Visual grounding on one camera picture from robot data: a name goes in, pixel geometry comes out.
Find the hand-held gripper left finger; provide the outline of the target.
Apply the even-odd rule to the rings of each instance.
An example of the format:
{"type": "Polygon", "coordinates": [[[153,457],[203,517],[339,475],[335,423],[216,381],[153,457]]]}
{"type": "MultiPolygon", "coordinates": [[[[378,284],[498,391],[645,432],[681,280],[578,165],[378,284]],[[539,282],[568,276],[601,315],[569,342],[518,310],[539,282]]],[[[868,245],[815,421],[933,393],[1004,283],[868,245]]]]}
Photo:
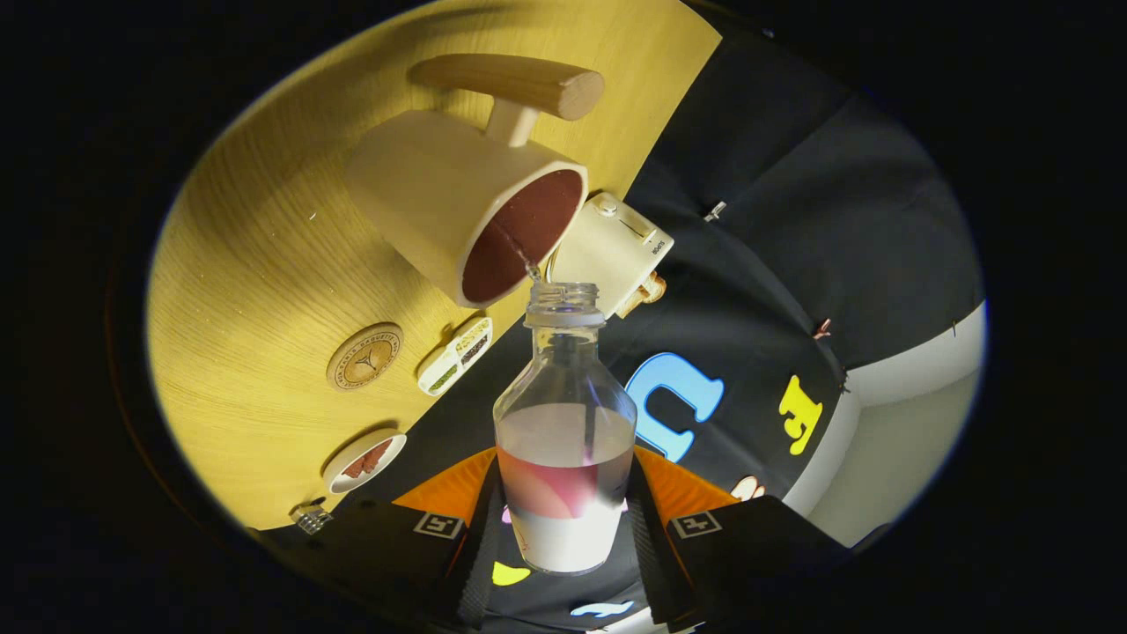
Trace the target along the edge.
{"type": "Polygon", "coordinates": [[[480,450],[392,502],[362,500],[286,539],[284,561],[405,629],[481,629],[503,502],[498,453],[480,450]]]}

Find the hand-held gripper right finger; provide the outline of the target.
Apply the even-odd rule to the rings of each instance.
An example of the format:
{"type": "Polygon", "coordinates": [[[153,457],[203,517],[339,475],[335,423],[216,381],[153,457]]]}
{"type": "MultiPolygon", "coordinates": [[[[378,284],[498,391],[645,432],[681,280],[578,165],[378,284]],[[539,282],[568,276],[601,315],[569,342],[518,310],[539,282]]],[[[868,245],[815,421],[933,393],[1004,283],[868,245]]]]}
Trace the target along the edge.
{"type": "Polygon", "coordinates": [[[633,449],[627,506],[653,620],[736,629],[820,590],[851,551],[772,495],[738,500],[633,449]]]}

